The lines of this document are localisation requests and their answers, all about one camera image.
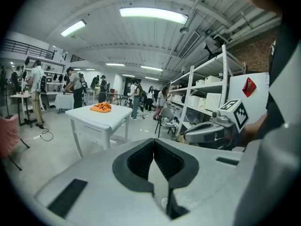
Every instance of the fluorescent ceiling light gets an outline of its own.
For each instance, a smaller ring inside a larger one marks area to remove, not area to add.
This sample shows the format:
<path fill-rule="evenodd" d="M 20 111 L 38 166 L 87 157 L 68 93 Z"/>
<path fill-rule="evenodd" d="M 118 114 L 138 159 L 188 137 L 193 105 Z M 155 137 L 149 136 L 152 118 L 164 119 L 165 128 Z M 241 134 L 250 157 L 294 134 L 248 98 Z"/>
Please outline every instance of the fluorescent ceiling light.
<path fill-rule="evenodd" d="M 125 66 L 124 64 L 106 64 L 106 65 L 111 65 L 111 66 Z"/>
<path fill-rule="evenodd" d="M 134 75 L 130 75 L 130 74 L 123 74 L 123 76 L 126 76 L 126 77 L 135 77 Z"/>
<path fill-rule="evenodd" d="M 174 21 L 180 24 L 187 22 L 188 16 L 158 8 L 120 8 L 122 17 L 155 17 Z"/>
<path fill-rule="evenodd" d="M 68 36 L 70 33 L 82 28 L 86 26 L 86 22 L 84 20 L 80 20 L 79 22 L 77 22 L 76 24 L 70 26 L 69 28 L 67 28 L 66 30 L 64 30 L 63 32 L 61 32 L 61 35 L 63 35 L 64 37 Z"/>
<path fill-rule="evenodd" d="M 149 80 L 154 80 L 154 81 L 158 81 L 159 79 L 155 79 L 155 78 L 151 78 L 151 77 L 145 77 L 146 79 L 149 79 Z"/>
<path fill-rule="evenodd" d="M 158 71 L 163 71 L 162 69 L 157 69 L 157 68 L 152 68 L 152 67 L 147 67 L 147 66 L 142 66 L 142 65 L 141 65 L 141 68 L 144 68 L 144 69 L 149 69 L 149 70 L 158 70 Z"/>

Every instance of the brick wall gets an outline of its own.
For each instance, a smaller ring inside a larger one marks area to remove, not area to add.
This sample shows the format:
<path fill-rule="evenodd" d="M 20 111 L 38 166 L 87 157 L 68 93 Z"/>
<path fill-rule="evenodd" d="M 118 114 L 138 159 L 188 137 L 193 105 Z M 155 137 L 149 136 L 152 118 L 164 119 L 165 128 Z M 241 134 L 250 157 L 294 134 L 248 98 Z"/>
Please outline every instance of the brick wall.
<path fill-rule="evenodd" d="M 229 49 L 241 62 L 246 63 L 248 71 L 269 71 L 269 48 L 275 41 L 278 27 L 254 36 Z"/>

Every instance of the railing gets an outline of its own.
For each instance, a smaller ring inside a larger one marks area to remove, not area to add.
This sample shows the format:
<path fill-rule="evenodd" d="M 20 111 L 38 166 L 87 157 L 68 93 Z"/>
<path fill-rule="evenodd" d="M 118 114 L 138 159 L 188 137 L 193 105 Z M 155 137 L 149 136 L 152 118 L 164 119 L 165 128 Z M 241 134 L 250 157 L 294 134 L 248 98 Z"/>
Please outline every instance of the railing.
<path fill-rule="evenodd" d="M 53 59 L 54 52 L 49 50 L 39 48 L 27 43 L 21 43 L 14 40 L 3 40 L 3 44 L 0 48 L 1 51 L 9 51 L 9 52 L 16 52 L 26 55 L 33 55 L 37 57 Z"/>
<path fill-rule="evenodd" d="M 72 62 L 82 61 L 82 60 L 85 60 L 85 59 L 81 58 L 81 57 L 79 57 L 77 55 L 72 55 L 70 62 L 72 63 Z"/>

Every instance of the floor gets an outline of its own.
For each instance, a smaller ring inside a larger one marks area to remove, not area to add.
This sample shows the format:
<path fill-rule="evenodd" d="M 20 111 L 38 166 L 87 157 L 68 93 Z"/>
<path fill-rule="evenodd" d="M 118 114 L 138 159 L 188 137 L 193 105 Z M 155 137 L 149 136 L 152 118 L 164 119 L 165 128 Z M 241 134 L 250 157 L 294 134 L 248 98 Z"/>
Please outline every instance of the floor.
<path fill-rule="evenodd" d="M 146 115 L 145 119 L 139 116 L 142 114 L 139 111 L 138 119 L 130 120 L 129 142 L 158 137 L 158 134 L 154 134 L 157 121 L 152 118 L 153 112 L 144 113 Z M 8 174 L 17 186 L 22 187 L 31 195 L 35 195 L 52 177 L 80 160 L 71 132 L 69 117 L 64 111 L 58 114 L 55 107 L 53 107 L 50 111 L 43 112 L 43 118 L 45 121 L 44 127 L 53 133 L 53 139 L 49 142 L 42 139 L 33 140 L 33 137 L 38 136 L 42 130 L 35 126 L 33 128 L 28 125 L 22 126 L 20 127 L 20 136 L 30 146 L 30 149 L 27 149 L 20 142 L 11 153 L 11 157 L 23 170 L 19 171 L 9 159 L 4 160 Z M 160 138 L 172 139 L 174 137 L 172 132 L 168 135 L 167 131 L 168 129 L 162 127 Z M 111 146 L 124 144 L 124 133 L 125 125 L 122 125 L 111 137 Z M 49 140 L 51 135 L 47 133 L 43 135 L 43 138 Z M 82 137 L 79 137 L 79 143 L 84 156 L 103 150 L 102 146 L 91 143 Z M 161 200 L 167 197 L 167 182 L 154 162 L 151 165 L 149 181 L 154 183 L 155 199 L 161 205 Z"/>

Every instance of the cable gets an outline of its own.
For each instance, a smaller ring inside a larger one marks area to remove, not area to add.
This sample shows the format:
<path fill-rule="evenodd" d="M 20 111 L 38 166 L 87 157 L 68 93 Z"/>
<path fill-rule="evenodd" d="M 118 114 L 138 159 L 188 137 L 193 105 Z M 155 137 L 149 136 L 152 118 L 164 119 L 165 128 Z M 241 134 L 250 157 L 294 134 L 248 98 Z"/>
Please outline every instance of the cable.
<path fill-rule="evenodd" d="M 41 134 L 43 135 L 43 134 L 50 133 L 50 134 L 52 135 L 52 138 L 51 138 L 50 140 L 45 140 L 45 139 L 44 139 L 42 136 L 41 136 L 41 138 L 42 138 L 44 141 L 51 141 L 51 140 L 53 139 L 53 137 L 54 137 L 54 136 L 53 136 L 53 133 L 52 133 L 52 132 L 50 132 L 50 131 L 49 131 L 49 129 L 47 129 L 47 128 L 45 128 L 45 127 L 43 127 L 43 129 L 45 129 L 45 130 L 44 130 L 44 131 L 42 131 L 42 133 L 41 133 Z"/>

